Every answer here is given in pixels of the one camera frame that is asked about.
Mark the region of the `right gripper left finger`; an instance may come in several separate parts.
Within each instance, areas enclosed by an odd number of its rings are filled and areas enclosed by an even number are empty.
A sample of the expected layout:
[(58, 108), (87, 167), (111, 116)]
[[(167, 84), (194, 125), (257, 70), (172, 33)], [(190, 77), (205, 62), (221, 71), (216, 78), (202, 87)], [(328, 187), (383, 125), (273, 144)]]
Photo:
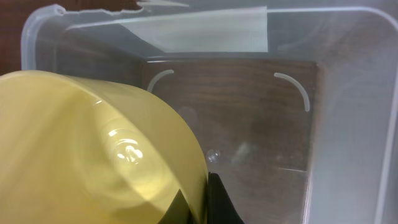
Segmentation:
[(194, 224), (187, 201), (179, 190), (158, 224)]

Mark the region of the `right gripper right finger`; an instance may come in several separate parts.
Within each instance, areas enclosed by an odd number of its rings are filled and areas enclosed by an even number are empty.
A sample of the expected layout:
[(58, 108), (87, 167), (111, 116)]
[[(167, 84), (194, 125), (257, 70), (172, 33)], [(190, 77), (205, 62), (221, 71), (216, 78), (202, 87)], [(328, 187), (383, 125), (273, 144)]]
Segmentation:
[(207, 224), (244, 224), (217, 173), (208, 174)]

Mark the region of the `yellow plastic bowl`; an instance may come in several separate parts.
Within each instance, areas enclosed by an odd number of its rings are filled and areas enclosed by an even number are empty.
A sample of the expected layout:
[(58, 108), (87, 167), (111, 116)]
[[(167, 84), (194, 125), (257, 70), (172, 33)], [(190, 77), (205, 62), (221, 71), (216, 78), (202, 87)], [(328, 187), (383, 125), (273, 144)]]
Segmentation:
[(206, 222), (206, 162), (184, 119), (131, 85), (1, 77), (2, 223), (158, 223), (181, 190)]

